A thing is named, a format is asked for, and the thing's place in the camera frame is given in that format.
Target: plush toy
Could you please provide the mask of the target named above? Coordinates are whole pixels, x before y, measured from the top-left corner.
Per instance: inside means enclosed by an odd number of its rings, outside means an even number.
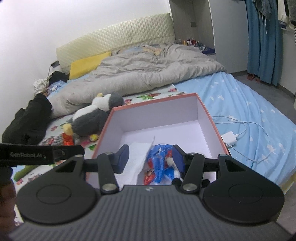
[[[117,93],[97,94],[91,105],[76,111],[69,123],[63,125],[67,135],[89,136],[102,131],[113,107],[123,105],[123,97]]]

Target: blue candy wrapper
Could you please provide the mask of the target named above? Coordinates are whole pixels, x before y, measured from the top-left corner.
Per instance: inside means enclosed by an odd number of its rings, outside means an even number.
[[[164,176],[168,177],[170,180],[174,179],[174,167],[171,163],[172,148],[172,145],[159,144],[150,149],[146,159],[150,170],[145,174],[145,185],[151,182],[159,184]]]
[[[62,80],[59,80],[57,82],[52,83],[49,87],[48,87],[48,91],[47,93],[50,95],[52,92],[57,92],[57,90],[59,88],[61,88],[63,85],[65,85],[66,83]]]

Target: gray carpet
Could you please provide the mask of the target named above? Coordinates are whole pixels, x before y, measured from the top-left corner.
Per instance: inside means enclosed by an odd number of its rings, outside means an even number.
[[[287,95],[273,85],[259,83],[255,80],[250,81],[247,79],[247,75],[236,76],[235,78],[267,99],[275,108],[296,124],[296,110],[293,107],[295,97]]]
[[[236,76],[235,78],[267,99],[296,124],[296,110],[293,107],[295,98],[272,85],[247,80],[247,75]],[[288,232],[296,232],[296,183],[292,185],[285,195],[285,204],[277,222]]]

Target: white charger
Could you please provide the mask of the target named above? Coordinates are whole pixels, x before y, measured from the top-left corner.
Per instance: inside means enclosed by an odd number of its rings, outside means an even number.
[[[229,131],[229,132],[223,134],[221,137],[227,145],[233,146],[237,142],[238,134],[234,135],[232,131]]]

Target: charging cable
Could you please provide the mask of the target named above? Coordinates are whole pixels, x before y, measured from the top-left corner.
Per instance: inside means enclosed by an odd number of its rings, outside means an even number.
[[[252,165],[251,165],[251,168],[253,167],[254,162],[255,162],[255,163],[260,163],[260,162],[266,160],[266,159],[270,156],[270,153],[271,153],[271,152],[269,152],[269,154],[267,155],[267,157],[263,158],[262,160],[257,160],[257,161],[256,161],[256,160],[253,160],[253,159],[251,159],[251,158],[245,156],[244,154],[240,153],[237,149],[235,149],[235,148],[233,147],[233,145],[234,145],[234,144],[236,143],[236,141],[237,141],[236,138],[237,138],[238,136],[240,136],[241,134],[243,134],[244,132],[246,132],[246,130],[247,130],[245,123],[256,124],[257,126],[260,126],[260,127],[262,128],[263,132],[266,134],[266,136],[267,136],[267,138],[268,138],[268,143],[270,143],[270,138],[269,138],[267,132],[265,131],[265,129],[264,129],[260,124],[258,124],[258,123],[256,123],[256,122],[252,122],[252,121],[240,121],[240,120],[237,120],[237,119],[234,119],[234,118],[231,118],[231,117],[228,117],[228,116],[223,116],[223,115],[222,115],[222,116],[219,116],[219,115],[212,116],[212,118],[214,118],[214,117],[223,117],[223,118],[228,118],[228,119],[232,119],[232,120],[234,120],[234,121],[232,121],[232,122],[217,122],[217,123],[215,123],[215,125],[216,125],[216,124],[231,124],[231,123],[243,123],[243,124],[244,124],[244,126],[245,126],[245,130],[244,130],[242,133],[234,135],[232,131],[230,131],[231,133],[230,133],[230,132],[227,132],[227,133],[225,134],[225,135],[226,135],[226,136],[225,136],[225,139],[226,139],[226,140],[223,139],[223,142],[224,142],[227,146],[230,146],[232,149],[234,149],[237,153],[239,153],[239,154],[242,155],[243,157],[245,157],[245,158],[247,158],[248,160],[252,161],[253,163],[252,163]]]

